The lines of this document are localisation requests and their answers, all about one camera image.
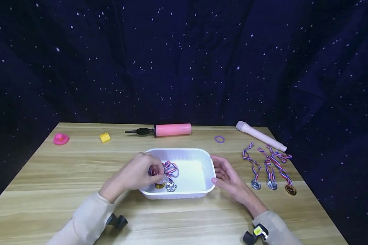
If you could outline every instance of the striped ribbon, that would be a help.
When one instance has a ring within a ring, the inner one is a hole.
[[[254,159],[252,159],[250,156],[249,156],[249,153],[247,152],[247,150],[251,149],[252,147],[254,146],[254,143],[252,142],[246,149],[243,150],[243,159],[244,160],[248,160],[252,163],[252,172],[254,173],[255,175],[255,178],[254,180],[258,180],[259,179],[259,173],[260,173],[260,169],[262,168],[260,166],[259,163],[257,163]]]
[[[179,174],[180,174],[179,168],[177,167],[177,165],[175,163],[172,163],[170,161],[166,161],[165,163],[163,163],[163,166],[164,166],[164,174],[166,175],[166,177],[170,181],[173,181],[172,178],[176,178],[176,177],[179,176]],[[150,176],[156,175],[154,169],[151,166],[149,167],[148,174]]]
[[[281,164],[278,162],[278,160],[275,159],[275,157],[274,157],[275,152],[273,151],[273,148],[270,145],[266,145],[266,147],[269,149],[269,151],[271,153],[270,159],[274,163],[275,167],[278,168],[279,174],[287,181],[288,185],[292,186],[293,185],[293,181],[289,178],[289,175],[288,175],[287,171],[281,166]],[[276,156],[283,163],[287,162],[287,159],[292,159],[292,156],[291,155],[285,155],[285,154],[278,153],[278,155],[276,155]]]
[[[266,167],[266,172],[267,172],[267,176],[268,176],[269,180],[275,181],[274,168],[271,165],[270,157],[260,147],[258,147],[257,150],[259,152],[261,152],[263,155],[265,155],[265,157],[266,157],[266,160],[264,161],[264,165]]]

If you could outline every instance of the wooden table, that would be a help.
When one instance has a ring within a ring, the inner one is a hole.
[[[254,142],[264,143],[234,127],[194,126],[192,135],[155,139],[152,135],[124,134],[139,125],[60,123],[34,153],[26,166],[0,196],[0,244],[44,244],[71,218],[72,213],[133,155],[151,148],[201,148],[229,159],[249,184],[251,165],[241,157]],[[265,127],[258,130],[272,137]],[[62,132],[70,136],[63,146],[52,143]],[[108,132],[110,142],[99,135]],[[218,144],[214,137],[226,141]],[[255,149],[251,157],[264,162]],[[279,214],[303,244],[347,244],[291,162],[284,165],[297,188],[290,196],[286,182],[277,173],[279,188],[266,187],[262,166],[262,189],[255,193]],[[148,200],[140,191],[130,191],[119,199],[114,212],[129,224],[121,232],[108,227],[96,244],[243,244],[243,234],[251,226],[251,216],[243,206],[215,188],[205,198]]]

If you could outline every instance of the rubber duck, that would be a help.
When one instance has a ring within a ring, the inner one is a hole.
[[[53,144],[55,145],[64,145],[70,140],[70,137],[67,134],[58,133],[53,138]]]

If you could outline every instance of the dark blue fabric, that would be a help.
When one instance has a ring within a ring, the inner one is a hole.
[[[60,121],[238,120],[368,244],[368,0],[0,1],[0,193]]]

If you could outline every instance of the beige sleeve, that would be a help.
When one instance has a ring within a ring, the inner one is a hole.
[[[302,245],[290,232],[285,222],[273,211],[262,213],[252,223],[262,224],[269,231],[269,237],[265,241],[269,245]]]
[[[114,207],[99,193],[92,194],[47,245],[93,245],[104,231]]]

